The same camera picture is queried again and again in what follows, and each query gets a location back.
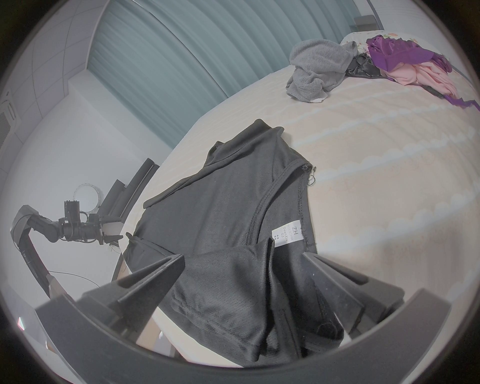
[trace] bed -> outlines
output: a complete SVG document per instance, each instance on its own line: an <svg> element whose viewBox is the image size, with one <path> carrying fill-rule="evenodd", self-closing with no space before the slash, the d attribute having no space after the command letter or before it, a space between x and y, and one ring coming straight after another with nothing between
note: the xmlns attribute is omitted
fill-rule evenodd
<svg viewBox="0 0 480 384"><path fill-rule="evenodd" d="M308 198L319 254L402 287L454 300L480 268L480 112L418 86L345 78L322 103L290 98L294 67L248 86L201 117L152 177L123 227L133 233L142 203L203 166L225 142L263 119L315 167ZM460 95L479 100L451 73ZM120 247L124 251L128 240ZM235 366L153 316L185 359Z"/></svg>

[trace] purple satin fabric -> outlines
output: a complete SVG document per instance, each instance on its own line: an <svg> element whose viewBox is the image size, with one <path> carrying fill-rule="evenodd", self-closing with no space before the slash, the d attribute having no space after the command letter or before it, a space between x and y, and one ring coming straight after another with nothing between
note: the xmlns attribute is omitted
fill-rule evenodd
<svg viewBox="0 0 480 384"><path fill-rule="evenodd" d="M384 71L392 71L399 63L421 64L433 61L446 72L452 71L452 66L445 58L424 49L411 40L384 38L382 35L367 39L368 51L376 67Z"/></svg>
<svg viewBox="0 0 480 384"><path fill-rule="evenodd" d="M475 100L465 101L462 98L454 99L453 97L451 97L449 95L444 95L444 97L445 97L445 100L448 100L450 102L450 104L453 104L455 106L459 106L459 107L462 107L462 108L467 108L467 107L470 107L470 106L473 105L473 106L475 106L476 109L478 109L480 111L480 106Z"/></svg>

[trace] white clothing tag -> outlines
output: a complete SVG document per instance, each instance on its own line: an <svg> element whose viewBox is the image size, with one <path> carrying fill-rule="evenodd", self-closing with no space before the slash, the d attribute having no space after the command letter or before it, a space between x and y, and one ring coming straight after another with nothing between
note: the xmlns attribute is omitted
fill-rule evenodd
<svg viewBox="0 0 480 384"><path fill-rule="evenodd" d="M293 243L294 241L303 240L301 234L300 220L282 225L280 228L272 231L272 238L275 240L275 248L281 245Z"/></svg>

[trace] curtain fold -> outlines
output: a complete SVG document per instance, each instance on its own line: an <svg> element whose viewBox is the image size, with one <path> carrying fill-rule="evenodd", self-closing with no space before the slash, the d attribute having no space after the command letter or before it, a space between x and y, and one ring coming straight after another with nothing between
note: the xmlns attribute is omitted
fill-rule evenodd
<svg viewBox="0 0 480 384"><path fill-rule="evenodd" d="M353 0L111 0L88 69L172 148L206 112L288 65L310 38L336 42Z"/></svg>

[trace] pink cloth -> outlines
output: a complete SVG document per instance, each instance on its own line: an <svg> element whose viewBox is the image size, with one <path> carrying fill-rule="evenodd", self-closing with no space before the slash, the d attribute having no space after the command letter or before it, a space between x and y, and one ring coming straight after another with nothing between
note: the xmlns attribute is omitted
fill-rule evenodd
<svg viewBox="0 0 480 384"><path fill-rule="evenodd" d="M402 85L429 85L442 95L450 95L458 99L458 91L442 68L427 61L422 64L398 64L390 72L380 69L380 72Z"/></svg>

